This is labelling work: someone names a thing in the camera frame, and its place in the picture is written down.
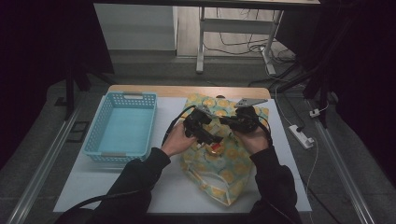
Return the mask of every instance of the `power strip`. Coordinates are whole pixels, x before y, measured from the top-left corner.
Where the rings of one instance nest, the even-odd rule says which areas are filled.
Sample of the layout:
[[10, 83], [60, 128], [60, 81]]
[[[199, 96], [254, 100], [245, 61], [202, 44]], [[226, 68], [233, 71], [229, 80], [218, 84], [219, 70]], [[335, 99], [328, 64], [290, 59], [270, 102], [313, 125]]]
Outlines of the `power strip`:
[[300, 144], [305, 149], [311, 148], [314, 145], [314, 139], [313, 138], [307, 138], [303, 132], [297, 132], [297, 128], [298, 128], [297, 125], [289, 126], [289, 130], [297, 138], [297, 140], [300, 142]]

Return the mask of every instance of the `black jacket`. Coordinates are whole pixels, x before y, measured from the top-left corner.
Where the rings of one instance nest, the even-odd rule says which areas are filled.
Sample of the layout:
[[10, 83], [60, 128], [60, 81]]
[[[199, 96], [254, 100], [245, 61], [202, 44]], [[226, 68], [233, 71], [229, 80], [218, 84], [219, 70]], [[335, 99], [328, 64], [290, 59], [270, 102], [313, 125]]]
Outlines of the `black jacket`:
[[[274, 147], [250, 158], [257, 168], [256, 182], [262, 197], [254, 203], [246, 223], [302, 223], [295, 208], [297, 193], [293, 175], [289, 167], [279, 164]], [[170, 162], [156, 147], [145, 161], [128, 162], [107, 195], [139, 191], [124, 198], [102, 201], [93, 212], [90, 211], [86, 223], [145, 223], [151, 201], [150, 190]]]

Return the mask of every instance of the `light blue basket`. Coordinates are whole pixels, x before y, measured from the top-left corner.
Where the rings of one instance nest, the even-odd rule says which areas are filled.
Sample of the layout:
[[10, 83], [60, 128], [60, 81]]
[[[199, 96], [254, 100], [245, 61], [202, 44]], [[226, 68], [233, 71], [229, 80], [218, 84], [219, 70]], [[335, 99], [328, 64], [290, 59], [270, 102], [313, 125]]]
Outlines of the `light blue basket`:
[[155, 92], [110, 91], [102, 98], [82, 145], [94, 161], [145, 160], [157, 109]]

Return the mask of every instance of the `basket handle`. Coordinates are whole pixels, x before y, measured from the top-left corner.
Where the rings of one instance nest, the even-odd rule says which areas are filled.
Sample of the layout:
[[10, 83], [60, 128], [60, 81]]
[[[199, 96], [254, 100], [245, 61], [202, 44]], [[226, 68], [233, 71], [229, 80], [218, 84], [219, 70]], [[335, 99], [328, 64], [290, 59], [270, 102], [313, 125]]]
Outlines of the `basket handle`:
[[142, 100], [143, 92], [141, 91], [125, 91], [122, 93], [123, 97], [128, 100]]
[[125, 152], [102, 152], [102, 157], [117, 157], [117, 158], [125, 158]]

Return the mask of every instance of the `floral plastic bag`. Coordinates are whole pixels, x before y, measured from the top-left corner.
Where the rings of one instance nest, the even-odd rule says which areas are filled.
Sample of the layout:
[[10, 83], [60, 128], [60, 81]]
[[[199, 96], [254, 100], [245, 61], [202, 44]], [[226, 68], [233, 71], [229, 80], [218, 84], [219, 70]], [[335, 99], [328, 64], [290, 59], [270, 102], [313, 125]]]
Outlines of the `floral plastic bag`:
[[[188, 97], [185, 108], [190, 105], [206, 105], [211, 113], [217, 116], [235, 116], [235, 104], [226, 99], [195, 93]], [[267, 108], [254, 108], [259, 116], [268, 120]], [[188, 114], [189, 111], [182, 117], [186, 118]], [[267, 125], [264, 119], [262, 123], [264, 126]], [[243, 191], [253, 163], [227, 125], [222, 125], [218, 119], [213, 119], [204, 128], [212, 134], [223, 137], [219, 144], [220, 148], [217, 148], [221, 153], [215, 155], [211, 153], [210, 146], [200, 146], [195, 143], [181, 154], [181, 169], [207, 195], [229, 206]]]

